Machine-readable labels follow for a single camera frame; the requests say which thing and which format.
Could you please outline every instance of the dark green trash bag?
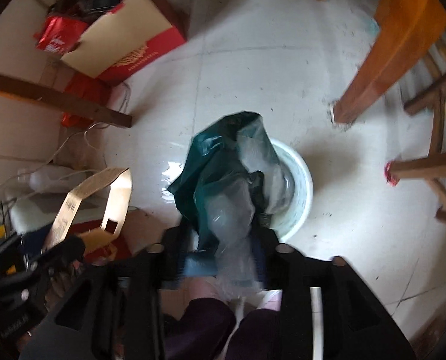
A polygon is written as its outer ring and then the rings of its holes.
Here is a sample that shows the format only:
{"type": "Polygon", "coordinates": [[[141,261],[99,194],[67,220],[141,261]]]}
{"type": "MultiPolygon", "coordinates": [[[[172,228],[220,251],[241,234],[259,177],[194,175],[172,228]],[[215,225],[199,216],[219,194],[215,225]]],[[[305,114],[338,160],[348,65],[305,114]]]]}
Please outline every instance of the dark green trash bag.
{"type": "Polygon", "coordinates": [[[168,191],[197,230],[198,251],[215,256],[227,294],[248,295],[256,288],[248,238],[253,215],[289,204],[260,114],[225,116],[193,137],[183,172],[168,191]]]}

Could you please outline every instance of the metal bolt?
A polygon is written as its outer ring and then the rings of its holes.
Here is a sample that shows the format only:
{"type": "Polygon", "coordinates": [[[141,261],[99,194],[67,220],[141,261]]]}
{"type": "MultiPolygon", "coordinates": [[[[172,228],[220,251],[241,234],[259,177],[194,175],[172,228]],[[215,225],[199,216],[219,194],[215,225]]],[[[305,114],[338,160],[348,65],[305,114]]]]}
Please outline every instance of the metal bolt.
{"type": "Polygon", "coordinates": [[[28,290],[23,290],[21,291],[21,300],[26,301],[29,298],[29,291],[28,290]]]}
{"type": "Polygon", "coordinates": [[[293,248],[293,246],[288,245],[288,244],[279,244],[276,247],[276,251],[281,254],[287,254],[287,253],[293,253],[294,248],[293,248]]]}
{"type": "Polygon", "coordinates": [[[345,266],[346,261],[344,261],[344,258],[342,258],[340,256],[336,256],[333,258],[333,265],[334,266],[345,266]]]}
{"type": "Polygon", "coordinates": [[[148,251],[148,253],[160,254],[161,252],[163,252],[164,246],[161,244],[151,244],[146,248],[146,250],[148,251]]]}

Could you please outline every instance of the box flap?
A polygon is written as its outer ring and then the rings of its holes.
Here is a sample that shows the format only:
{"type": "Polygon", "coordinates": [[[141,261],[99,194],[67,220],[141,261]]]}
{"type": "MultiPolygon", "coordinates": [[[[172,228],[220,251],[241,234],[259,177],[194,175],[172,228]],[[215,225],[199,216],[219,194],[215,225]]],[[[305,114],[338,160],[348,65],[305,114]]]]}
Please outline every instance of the box flap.
{"type": "Polygon", "coordinates": [[[75,51],[62,60],[87,76],[96,78],[145,42],[171,28],[151,0],[123,0],[122,8],[95,21],[80,37],[75,51]]]}

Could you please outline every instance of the electrical cord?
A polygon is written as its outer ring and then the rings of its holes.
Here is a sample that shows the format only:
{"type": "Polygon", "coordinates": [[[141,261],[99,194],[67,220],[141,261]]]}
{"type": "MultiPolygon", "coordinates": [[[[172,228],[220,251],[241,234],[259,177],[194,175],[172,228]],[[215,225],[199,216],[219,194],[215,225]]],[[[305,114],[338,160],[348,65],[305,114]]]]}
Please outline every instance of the electrical cord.
{"type": "MultiPolygon", "coordinates": [[[[118,112],[121,112],[121,111],[126,112],[126,110],[128,109],[129,99],[130,99],[130,97],[131,97],[131,88],[129,87],[129,85],[128,85],[127,83],[123,83],[123,85],[125,86],[125,95],[124,95],[123,101],[121,102],[120,107],[118,108],[118,112]]],[[[97,128],[98,130],[104,130],[105,128],[108,128],[109,126],[110,126],[109,124],[106,124],[106,123],[103,123],[103,122],[96,122],[96,123],[93,123],[91,126],[89,126],[89,127],[88,127],[86,130],[84,130],[84,131],[78,131],[78,132],[75,132],[75,133],[69,135],[69,136],[65,139],[65,141],[61,144],[61,146],[60,146],[60,147],[53,153],[53,155],[52,155],[52,156],[51,156],[51,157],[50,157],[44,164],[42,164],[42,165],[40,165],[40,166],[36,167],[35,169],[30,170],[30,171],[23,172],[23,173],[19,173],[19,174],[16,174],[16,175],[11,176],[10,178],[8,178],[8,179],[6,179],[5,181],[3,181],[2,183],[0,183],[0,189],[1,189],[2,187],[4,187],[7,183],[9,183],[11,180],[15,179],[15,178],[18,178],[18,177],[23,176],[23,175],[30,175],[30,174],[32,174],[32,173],[35,173],[35,172],[39,171],[39,170],[42,169],[43,167],[49,165],[50,162],[53,161],[53,160],[55,159],[55,157],[58,155],[58,153],[59,153],[59,152],[63,149],[63,147],[67,144],[67,142],[68,142],[71,138],[75,137],[75,136],[78,135],[78,134],[83,134],[83,139],[84,139],[85,143],[86,143],[89,147],[91,147],[92,149],[94,149],[97,153],[101,154],[101,156],[102,156],[102,158],[103,158],[103,161],[104,161],[104,165],[105,165],[105,167],[108,167],[107,164],[106,164],[106,158],[105,158],[105,156],[104,156],[104,152],[103,152],[103,151],[100,151],[100,149],[96,148],[95,146],[93,146],[93,145],[91,145],[91,144],[89,143],[89,141],[88,141],[88,137],[87,137],[87,133],[88,133],[88,131],[90,131],[90,130],[93,129],[93,128],[97,128]]],[[[54,182],[57,182],[57,181],[66,179],[66,178],[68,178],[68,177],[71,177],[71,176],[74,176],[74,175],[77,175],[77,174],[80,174],[80,173],[84,173],[84,172],[97,173],[97,172],[99,172],[99,170],[96,170],[96,169],[79,170],[79,171],[76,171],[76,172],[73,172],[73,173],[64,175],[64,176],[62,176],[62,177],[60,177],[60,178],[58,178],[58,179],[56,179],[56,180],[52,180],[51,183],[54,183],[54,182]]],[[[34,195],[37,195],[37,194],[39,194],[39,193],[44,192],[46,189],[48,189],[48,188],[51,187],[51,186],[52,186],[52,185],[49,184],[49,185],[47,185],[46,187],[42,188],[41,190],[38,190],[38,191],[34,191],[34,192],[31,192],[31,193],[28,193],[28,195],[24,195],[24,196],[21,196],[21,197],[17,197],[17,198],[13,198],[13,199],[7,200],[7,201],[5,201],[5,202],[2,202],[1,204],[2,204],[3,206],[6,205],[6,210],[7,210],[7,212],[9,212],[9,210],[11,209],[11,207],[13,207],[13,206],[16,204],[16,202],[17,202],[18,200],[20,200],[20,199],[28,199],[28,198],[30,198],[30,197],[32,197],[32,196],[34,196],[34,195]]]]}

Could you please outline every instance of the red cardboard box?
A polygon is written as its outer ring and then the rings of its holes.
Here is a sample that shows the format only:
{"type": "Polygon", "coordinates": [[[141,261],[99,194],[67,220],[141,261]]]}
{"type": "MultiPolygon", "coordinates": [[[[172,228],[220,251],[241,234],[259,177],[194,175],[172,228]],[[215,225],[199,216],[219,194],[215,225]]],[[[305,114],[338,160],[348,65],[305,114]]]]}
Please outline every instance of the red cardboard box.
{"type": "Polygon", "coordinates": [[[114,86],[185,42],[183,25],[166,0],[123,0],[61,60],[114,86]]]}

